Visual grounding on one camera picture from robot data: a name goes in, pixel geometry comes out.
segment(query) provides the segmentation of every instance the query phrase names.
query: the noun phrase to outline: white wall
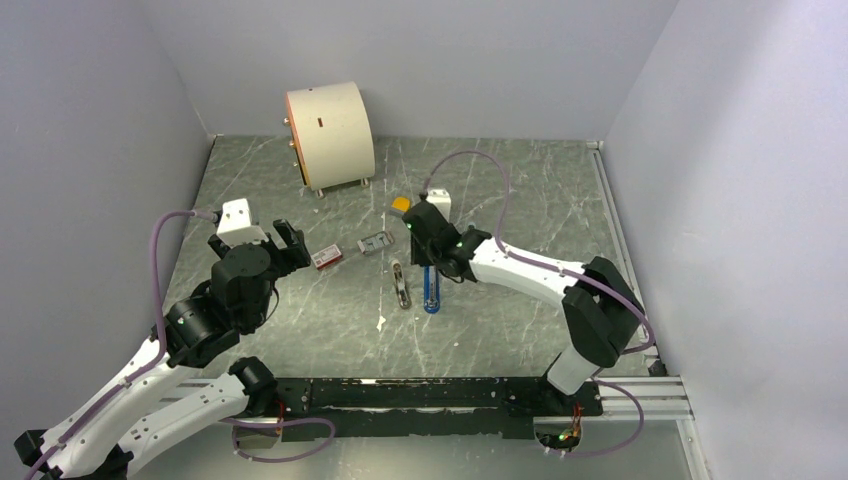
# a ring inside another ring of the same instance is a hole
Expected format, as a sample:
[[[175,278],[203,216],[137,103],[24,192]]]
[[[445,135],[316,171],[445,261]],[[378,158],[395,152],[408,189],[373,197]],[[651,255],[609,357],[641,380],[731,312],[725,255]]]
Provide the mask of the white wall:
[[[209,131],[354,80],[375,133],[602,138],[677,0],[145,0]]]
[[[716,479],[848,471],[848,4],[681,0],[606,139]]]
[[[153,324],[147,239],[209,152],[130,1],[0,6],[0,478],[12,441],[74,411]],[[181,227],[163,236],[167,285]]]

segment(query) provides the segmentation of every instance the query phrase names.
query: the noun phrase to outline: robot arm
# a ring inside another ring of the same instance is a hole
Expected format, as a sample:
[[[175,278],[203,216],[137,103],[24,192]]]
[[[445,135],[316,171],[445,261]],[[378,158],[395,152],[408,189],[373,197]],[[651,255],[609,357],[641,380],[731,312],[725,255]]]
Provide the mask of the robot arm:
[[[545,374],[548,382],[562,393],[574,394],[594,372],[615,365],[639,326],[639,320],[597,288],[515,257],[555,265],[561,272],[568,269],[591,277],[641,310],[612,262],[602,257],[595,257],[588,264],[565,262],[506,244],[502,244],[504,249],[501,249],[491,234],[475,228],[459,233],[445,218],[450,204],[447,192],[433,193],[435,195],[428,195],[403,215],[411,233],[413,263],[435,265],[440,273],[457,281],[503,285],[562,309],[571,345]]]
[[[278,248],[258,226],[247,200],[224,204],[218,218],[217,233],[209,244],[221,260],[212,266],[210,280],[198,285],[189,298],[176,302],[165,315],[167,353],[159,363],[131,384],[125,380],[139,366],[156,358],[160,339],[154,328],[127,365],[72,416],[46,431],[29,430],[15,441],[21,460],[29,466],[51,447],[58,448],[42,466],[42,478],[97,479],[107,478],[107,474],[115,478],[111,475],[116,472],[135,472],[201,428],[243,413],[251,402],[264,402],[264,408],[273,399],[275,385],[269,390],[267,384],[268,379],[275,382],[273,375],[255,358],[243,359],[212,384],[214,391],[207,387],[204,390],[209,391],[199,392],[196,398],[183,399],[145,416],[170,390],[237,344],[240,335],[251,334],[265,323],[275,281],[311,262],[302,232],[288,222],[274,222],[286,244]],[[112,400],[66,445],[59,444],[74,421],[116,386],[122,389]]]

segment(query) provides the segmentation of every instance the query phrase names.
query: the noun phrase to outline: marble table surface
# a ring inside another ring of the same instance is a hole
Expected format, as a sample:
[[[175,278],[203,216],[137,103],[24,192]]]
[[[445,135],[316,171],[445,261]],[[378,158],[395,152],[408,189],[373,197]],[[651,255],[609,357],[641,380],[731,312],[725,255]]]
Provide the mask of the marble table surface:
[[[311,253],[337,244],[344,259],[323,271],[301,269],[280,279],[280,304],[254,335],[216,358],[203,372],[214,377],[242,356],[255,355],[279,377],[540,375],[570,342],[562,313],[497,285],[443,281],[441,311],[422,308],[423,272],[409,265],[409,242],[399,218],[385,214],[396,196],[416,198],[432,166],[459,149],[476,148],[501,159],[512,180],[503,238],[545,256],[615,260],[616,236],[602,200],[598,173],[585,142],[456,138],[376,138],[376,175],[325,189],[319,199],[301,181],[285,137],[218,137],[195,208],[220,209],[246,197],[261,225],[285,218],[306,235]],[[447,188],[451,220],[492,231],[504,192],[498,170],[482,157],[460,157],[436,174]],[[390,231],[394,245],[363,256],[357,240]],[[165,305],[186,297],[217,260],[206,241],[208,222],[192,219]],[[280,243],[281,240],[272,233]],[[389,273],[405,266],[413,307],[398,306]],[[624,357],[607,375],[647,375],[641,355]]]

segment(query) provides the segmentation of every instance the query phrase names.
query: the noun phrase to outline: white cylinder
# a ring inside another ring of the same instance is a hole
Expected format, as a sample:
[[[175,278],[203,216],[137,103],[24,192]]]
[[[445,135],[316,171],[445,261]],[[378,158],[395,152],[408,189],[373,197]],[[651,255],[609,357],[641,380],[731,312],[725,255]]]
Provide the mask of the white cylinder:
[[[374,176],[374,142],[353,82],[286,93],[304,185],[320,190]]]

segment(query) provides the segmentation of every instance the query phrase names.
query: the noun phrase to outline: blue handle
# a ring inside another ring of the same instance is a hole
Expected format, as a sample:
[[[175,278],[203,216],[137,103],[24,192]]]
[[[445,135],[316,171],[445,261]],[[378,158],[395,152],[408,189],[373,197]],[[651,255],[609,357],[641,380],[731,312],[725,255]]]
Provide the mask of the blue handle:
[[[440,306],[439,272],[436,267],[424,267],[424,311],[436,313]]]

